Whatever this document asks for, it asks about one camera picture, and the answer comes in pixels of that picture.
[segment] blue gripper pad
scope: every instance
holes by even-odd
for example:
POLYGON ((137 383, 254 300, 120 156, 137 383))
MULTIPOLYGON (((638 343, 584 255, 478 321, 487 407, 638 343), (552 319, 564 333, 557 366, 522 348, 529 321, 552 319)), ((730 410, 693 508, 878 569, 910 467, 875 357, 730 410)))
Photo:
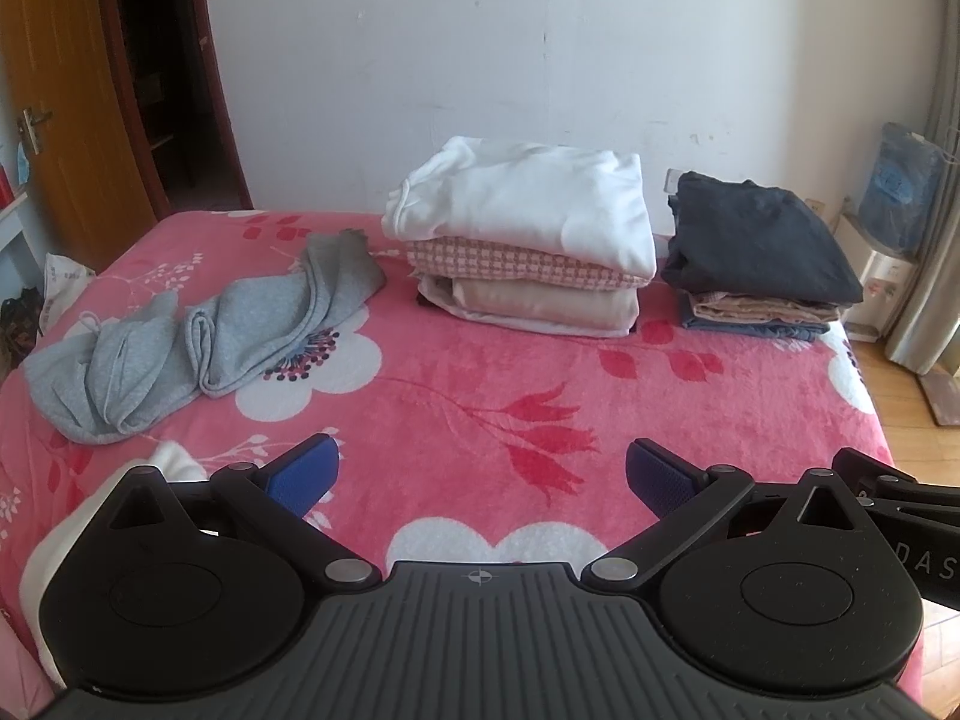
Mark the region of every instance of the blue gripper pad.
POLYGON ((683 506, 708 483, 704 471, 651 440, 638 439, 627 449, 627 484, 660 519, 683 506))
POLYGON ((260 470, 263 490, 280 506, 304 517, 333 487, 340 469, 337 442, 319 434, 295 446, 260 470))

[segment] curtain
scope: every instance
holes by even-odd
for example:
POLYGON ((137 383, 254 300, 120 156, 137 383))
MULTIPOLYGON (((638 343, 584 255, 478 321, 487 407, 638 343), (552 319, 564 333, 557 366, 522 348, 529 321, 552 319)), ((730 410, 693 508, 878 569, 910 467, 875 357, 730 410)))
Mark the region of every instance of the curtain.
POLYGON ((920 244, 918 275, 887 341, 894 362, 924 374, 960 324, 960 0, 947 0, 947 18, 928 141, 954 155, 944 170, 920 244))

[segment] pink floral blanket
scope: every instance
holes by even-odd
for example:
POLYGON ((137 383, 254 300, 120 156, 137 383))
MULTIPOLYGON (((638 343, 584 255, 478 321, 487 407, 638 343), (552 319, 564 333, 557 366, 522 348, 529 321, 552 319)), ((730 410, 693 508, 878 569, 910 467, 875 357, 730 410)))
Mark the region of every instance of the pink floral blanket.
POLYGON ((212 472, 330 433, 341 475, 308 519, 387 570, 421 559, 568 560, 579 571, 654 521, 624 481, 635 437, 699 466, 738 464, 760 481, 793 481, 843 446, 890 460, 839 327, 816 343, 685 331, 661 281, 640 293, 637 333, 622 340, 463 322, 416 304, 410 266, 370 215, 174 215, 98 277, 43 343, 112 322, 162 290, 185 306, 233 279, 292 271, 308 232, 344 227, 367 230, 387 286, 235 394, 94 448, 37 413, 22 373, 4 384, 0 607, 29 649, 17 589, 30 552, 114 469, 164 439, 212 472))

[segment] doorway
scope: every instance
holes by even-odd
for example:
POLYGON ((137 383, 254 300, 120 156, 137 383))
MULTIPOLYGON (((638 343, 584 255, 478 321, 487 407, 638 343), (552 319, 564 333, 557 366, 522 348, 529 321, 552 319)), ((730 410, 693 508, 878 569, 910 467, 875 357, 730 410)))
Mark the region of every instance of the doorway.
POLYGON ((251 208, 204 28, 205 0, 103 4, 114 83, 157 215, 251 208))

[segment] door frame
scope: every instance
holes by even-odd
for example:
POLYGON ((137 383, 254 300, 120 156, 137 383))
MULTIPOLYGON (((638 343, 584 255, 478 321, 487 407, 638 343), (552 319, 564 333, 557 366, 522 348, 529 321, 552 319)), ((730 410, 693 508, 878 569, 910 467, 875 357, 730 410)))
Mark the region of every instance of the door frame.
MULTIPOLYGON (((216 50, 213 46, 213 35, 210 30, 210 13, 206 0, 192 0, 195 27, 200 35, 200 55, 203 57, 203 71, 206 76, 206 85, 210 91, 210 103, 213 106, 213 118, 217 125, 217 132, 221 145, 227 156, 230 172, 237 186, 240 196, 240 207, 253 210, 250 190, 240 165, 240 155, 236 141, 233 138, 233 127, 227 112, 227 99, 224 97, 224 87, 220 81, 220 68, 217 64, 216 50)), ((124 46, 123 25, 120 19, 120 0, 100 0, 100 14, 104 27, 104 40, 107 42, 107 55, 110 62, 110 74, 113 76, 113 85, 117 98, 120 101, 120 112, 130 137, 133 157, 140 170, 143 185, 150 197, 150 204, 157 218, 166 218, 173 213, 173 207, 167 197, 166 190, 160 181, 157 165, 150 149, 150 141, 143 127, 143 119, 136 104, 136 92, 133 89, 133 74, 127 60, 127 50, 124 46)))

